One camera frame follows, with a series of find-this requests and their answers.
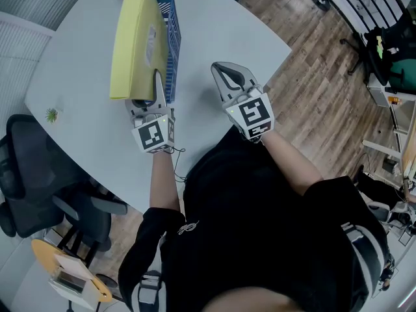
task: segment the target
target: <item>wooden floor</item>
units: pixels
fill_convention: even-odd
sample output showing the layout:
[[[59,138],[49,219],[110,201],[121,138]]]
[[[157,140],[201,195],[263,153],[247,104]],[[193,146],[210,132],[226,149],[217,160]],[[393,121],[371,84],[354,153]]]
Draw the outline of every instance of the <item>wooden floor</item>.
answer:
[[[276,116],[276,129],[321,171],[326,179],[351,175],[361,154],[382,174],[384,156],[364,149],[361,141],[394,144],[388,109],[377,107],[363,84],[363,70],[348,76],[357,55],[342,38],[352,31],[332,8],[324,13],[311,0],[240,0],[292,49],[291,55],[267,84]],[[361,163],[368,169],[366,157]],[[130,208],[114,216],[109,252],[99,255],[92,272],[114,279],[135,240],[142,215]]]

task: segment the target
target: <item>yellow folder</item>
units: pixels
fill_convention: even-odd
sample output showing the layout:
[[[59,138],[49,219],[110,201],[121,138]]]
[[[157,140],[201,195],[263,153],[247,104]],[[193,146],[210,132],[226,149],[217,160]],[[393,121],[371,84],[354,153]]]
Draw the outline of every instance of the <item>yellow folder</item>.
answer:
[[[110,98],[153,99],[153,73],[166,82],[168,37],[157,0],[124,0],[112,54]]]

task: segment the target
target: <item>small plant sticker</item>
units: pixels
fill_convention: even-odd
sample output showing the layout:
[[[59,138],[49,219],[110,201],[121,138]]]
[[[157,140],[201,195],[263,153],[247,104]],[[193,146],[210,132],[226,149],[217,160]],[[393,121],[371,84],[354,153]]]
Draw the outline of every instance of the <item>small plant sticker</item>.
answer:
[[[46,121],[50,124],[53,124],[58,118],[58,111],[55,109],[47,109],[46,110]]]

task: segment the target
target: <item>blue plastic crate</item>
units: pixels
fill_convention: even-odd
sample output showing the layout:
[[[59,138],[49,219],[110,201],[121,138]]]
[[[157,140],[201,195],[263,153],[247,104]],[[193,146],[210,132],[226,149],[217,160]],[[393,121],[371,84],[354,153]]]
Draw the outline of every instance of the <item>blue plastic crate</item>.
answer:
[[[177,65],[179,62],[179,50],[181,48],[181,31],[177,20],[175,0],[157,0],[162,16],[168,27],[169,56],[166,67],[166,102],[175,100]]]

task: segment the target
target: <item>black shirt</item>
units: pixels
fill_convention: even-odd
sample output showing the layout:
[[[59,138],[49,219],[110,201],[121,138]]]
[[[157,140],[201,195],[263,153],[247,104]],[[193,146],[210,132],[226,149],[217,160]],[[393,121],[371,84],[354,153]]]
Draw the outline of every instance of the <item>black shirt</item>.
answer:
[[[365,226],[383,244],[385,234],[351,180],[321,181],[301,197],[261,144],[236,137],[230,131],[188,175],[186,222],[168,209],[144,214],[119,271],[127,306],[167,231],[168,311],[201,311],[239,287],[276,291],[308,312],[358,311],[369,293],[341,225]]]

